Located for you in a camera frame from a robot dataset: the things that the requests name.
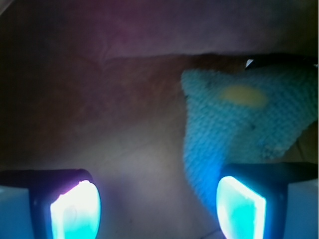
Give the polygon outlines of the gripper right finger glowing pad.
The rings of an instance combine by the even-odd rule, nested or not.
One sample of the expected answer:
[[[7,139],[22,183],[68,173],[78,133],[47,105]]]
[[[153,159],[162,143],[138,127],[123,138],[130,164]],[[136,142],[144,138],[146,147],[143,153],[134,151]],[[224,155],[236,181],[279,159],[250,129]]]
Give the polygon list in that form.
[[[227,239],[317,239],[318,165],[229,164],[220,174],[216,208]]]

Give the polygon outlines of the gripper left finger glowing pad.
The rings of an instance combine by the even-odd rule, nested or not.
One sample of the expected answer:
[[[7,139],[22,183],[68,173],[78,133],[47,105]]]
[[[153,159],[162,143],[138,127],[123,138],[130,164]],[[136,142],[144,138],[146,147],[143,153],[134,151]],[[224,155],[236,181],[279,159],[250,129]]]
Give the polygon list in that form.
[[[95,239],[101,198],[84,169],[0,173],[2,239]]]

